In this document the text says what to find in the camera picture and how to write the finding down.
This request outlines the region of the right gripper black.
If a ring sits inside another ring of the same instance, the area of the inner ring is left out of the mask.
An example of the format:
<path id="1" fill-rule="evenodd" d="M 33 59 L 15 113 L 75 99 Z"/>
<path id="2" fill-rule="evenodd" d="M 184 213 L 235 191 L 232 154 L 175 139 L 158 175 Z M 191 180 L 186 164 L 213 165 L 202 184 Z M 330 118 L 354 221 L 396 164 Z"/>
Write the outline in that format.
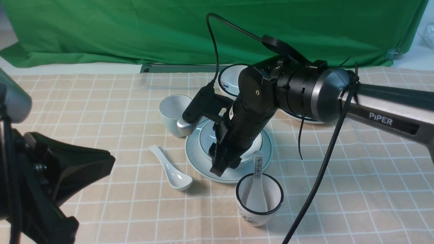
<path id="1" fill-rule="evenodd" d="M 236 169 L 241 156 L 250 149 L 275 112 L 275 107 L 257 112 L 237 99 L 223 115 L 222 122 L 213 126 L 216 142 L 208 150 L 212 162 L 210 172 L 221 177 L 225 170 Z"/>

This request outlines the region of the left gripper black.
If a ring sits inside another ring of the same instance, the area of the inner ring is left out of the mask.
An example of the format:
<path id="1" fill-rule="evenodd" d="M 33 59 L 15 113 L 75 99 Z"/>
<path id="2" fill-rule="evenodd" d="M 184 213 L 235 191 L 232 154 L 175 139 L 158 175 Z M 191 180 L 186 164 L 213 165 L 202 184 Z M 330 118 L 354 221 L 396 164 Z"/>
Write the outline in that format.
<path id="1" fill-rule="evenodd" d="M 110 175 L 109 151 L 70 145 L 38 132 L 14 131 L 19 168 L 22 233 L 37 244 L 73 244 L 79 229 L 60 207 L 85 187 Z"/>

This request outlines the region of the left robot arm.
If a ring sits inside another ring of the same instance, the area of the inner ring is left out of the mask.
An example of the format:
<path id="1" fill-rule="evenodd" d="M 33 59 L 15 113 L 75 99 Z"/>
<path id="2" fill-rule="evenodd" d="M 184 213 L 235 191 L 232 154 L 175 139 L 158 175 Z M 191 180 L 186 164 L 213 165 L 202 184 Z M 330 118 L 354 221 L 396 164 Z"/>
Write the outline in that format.
<path id="1" fill-rule="evenodd" d="M 79 222 L 60 206 L 109 176 L 109 151 L 70 145 L 38 132 L 21 134 L 12 124 L 30 114 L 32 99 L 1 71 L 0 219 L 11 224 L 11 244 L 25 234 L 37 244 L 73 244 Z"/>

